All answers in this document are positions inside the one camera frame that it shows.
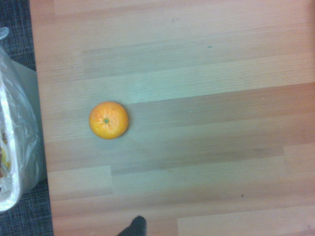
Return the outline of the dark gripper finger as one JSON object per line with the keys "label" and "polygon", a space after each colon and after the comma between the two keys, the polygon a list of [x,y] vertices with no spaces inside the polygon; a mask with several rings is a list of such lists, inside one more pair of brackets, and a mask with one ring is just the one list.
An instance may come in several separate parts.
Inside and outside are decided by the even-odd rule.
{"label": "dark gripper finger", "polygon": [[122,230],[117,236],[146,236],[147,221],[143,216],[135,217],[131,224]]}

